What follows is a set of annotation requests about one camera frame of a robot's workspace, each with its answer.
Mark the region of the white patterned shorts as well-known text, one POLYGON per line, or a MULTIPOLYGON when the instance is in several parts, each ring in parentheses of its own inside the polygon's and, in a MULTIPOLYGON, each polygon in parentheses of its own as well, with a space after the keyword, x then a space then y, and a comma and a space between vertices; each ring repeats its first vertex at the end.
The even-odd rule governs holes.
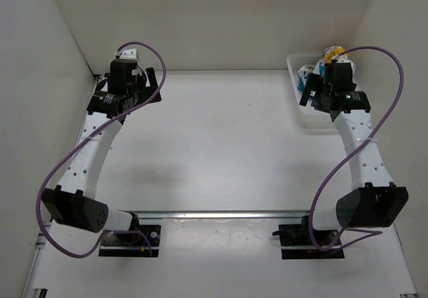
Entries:
POLYGON ((296 89, 299 96, 299 101, 302 99, 310 74, 323 76, 327 63, 333 63, 334 61, 337 61, 338 63, 349 63, 352 69, 352 74, 355 73, 356 66, 354 62, 347 53, 340 55, 343 52, 345 52, 345 49, 342 46, 336 45, 327 47, 324 49, 322 57, 303 57, 302 65, 298 66, 296 64, 293 67, 293 69, 297 70, 297 74, 294 75, 294 78, 296 79, 296 89))

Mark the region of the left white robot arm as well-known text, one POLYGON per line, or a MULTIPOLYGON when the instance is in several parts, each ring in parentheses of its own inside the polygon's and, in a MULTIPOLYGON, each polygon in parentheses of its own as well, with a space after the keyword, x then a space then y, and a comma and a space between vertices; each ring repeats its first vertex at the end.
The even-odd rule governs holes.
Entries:
POLYGON ((96 200, 96 188, 106 156, 124 122, 115 117, 147 101, 158 84, 153 68, 141 69, 135 57, 120 57, 110 73, 96 86, 87 108, 81 140, 87 140, 68 163, 55 188, 46 188, 41 200, 61 225, 98 233, 117 231, 132 245, 140 237, 129 212, 109 208, 96 200))

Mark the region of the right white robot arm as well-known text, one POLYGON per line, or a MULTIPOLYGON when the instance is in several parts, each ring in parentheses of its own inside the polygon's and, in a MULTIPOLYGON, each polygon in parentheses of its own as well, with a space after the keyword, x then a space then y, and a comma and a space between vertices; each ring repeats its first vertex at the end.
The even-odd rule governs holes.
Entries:
POLYGON ((350 63, 327 63, 324 74, 311 74, 317 109, 330 114, 342 139, 345 163, 351 173, 351 191, 327 209, 304 217, 302 240, 314 245, 326 230, 388 228, 409 199, 404 186, 397 186, 388 173, 372 136, 370 104, 366 94, 356 90, 350 63))

